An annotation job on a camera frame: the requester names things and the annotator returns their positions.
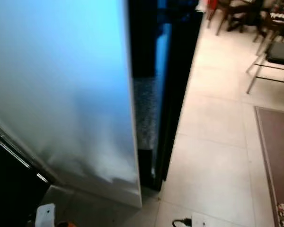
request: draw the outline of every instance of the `floor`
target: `floor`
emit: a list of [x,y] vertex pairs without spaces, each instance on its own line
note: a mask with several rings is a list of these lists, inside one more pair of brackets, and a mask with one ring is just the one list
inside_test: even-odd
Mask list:
[[[78,227],[169,227],[192,216],[194,227],[274,226],[253,106],[284,110],[284,84],[257,80],[245,93],[251,81],[245,70],[259,43],[252,42],[253,28],[215,36],[219,17],[201,29],[162,191],[143,189],[138,210],[53,187],[44,202],[58,205],[57,220]],[[262,75],[283,78],[284,72]]]

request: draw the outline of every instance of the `rug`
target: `rug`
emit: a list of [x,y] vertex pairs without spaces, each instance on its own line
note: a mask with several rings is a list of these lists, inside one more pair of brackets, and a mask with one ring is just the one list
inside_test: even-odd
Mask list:
[[284,112],[255,107],[276,227],[284,227]]

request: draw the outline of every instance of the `tile grout line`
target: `tile grout line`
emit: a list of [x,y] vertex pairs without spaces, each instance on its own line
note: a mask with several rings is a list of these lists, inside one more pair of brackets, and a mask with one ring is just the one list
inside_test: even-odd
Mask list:
[[219,141],[215,141],[215,140],[211,140],[211,139],[205,139],[205,138],[202,138],[202,137],[199,137],[199,136],[191,136],[191,135],[187,135],[187,134],[182,133],[182,132],[178,132],[177,134],[181,135],[181,136],[190,137],[191,139],[204,140],[204,141],[209,141],[209,142],[212,142],[212,143],[217,143],[217,144],[220,144],[220,145],[226,145],[226,146],[240,148],[240,149],[247,149],[247,147],[239,147],[239,146],[236,146],[236,145],[233,145],[233,144],[219,142]]
[[251,202],[252,202],[252,211],[253,211],[253,216],[254,216],[254,226],[257,227],[257,222],[256,222],[256,212],[255,212],[255,202],[254,202],[254,193],[253,193],[253,183],[252,183],[252,175],[251,175],[251,170],[250,170],[250,159],[249,159],[249,149],[248,149],[248,144],[247,144],[247,130],[245,127],[245,117],[244,117],[244,103],[241,103],[241,113],[242,114],[242,122],[243,122],[243,130],[244,130],[244,139],[245,139],[245,146],[246,146],[246,156],[247,156],[247,165],[248,165],[248,173],[249,173],[249,183],[250,183],[250,193],[251,193]]
[[240,103],[241,102],[241,100],[233,100],[233,99],[224,98],[224,97],[215,97],[215,96],[211,96],[211,95],[204,95],[204,94],[200,94],[198,92],[190,92],[190,94],[192,94],[193,96],[201,96],[201,97],[206,97],[206,98],[219,99],[219,100],[223,100],[223,101],[230,101],[230,102],[233,102],[233,103]]
[[158,206],[158,210],[157,210],[157,214],[156,214],[156,218],[155,218],[153,227],[156,227],[156,226],[157,226],[157,221],[158,221],[158,215],[159,215],[160,207],[161,207],[161,199],[160,199],[160,201],[159,201],[159,206]]

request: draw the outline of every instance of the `power cord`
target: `power cord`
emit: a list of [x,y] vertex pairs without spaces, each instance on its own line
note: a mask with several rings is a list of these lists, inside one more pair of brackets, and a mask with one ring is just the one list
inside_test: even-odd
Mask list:
[[177,226],[175,225],[176,222],[181,222],[181,223],[183,223],[184,225],[186,225],[186,226],[188,226],[188,227],[191,227],[191,226],[193,225],[193,222],[192,222],[191,218],[173,220],[173,221],[172,221],[172,226],[173,226],[173,227],[177,227]]

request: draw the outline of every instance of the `white power strip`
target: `white power strip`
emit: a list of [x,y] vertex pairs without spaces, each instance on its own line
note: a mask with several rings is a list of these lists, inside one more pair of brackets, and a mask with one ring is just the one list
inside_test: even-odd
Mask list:
[[198,215],[196,213],[193,213],[191,218],[193,227],[210,227],[209,225],[207,225],[208,220],[204,215]]
[[55,204],[50,203],[38,207],[35,227],[54,227]]

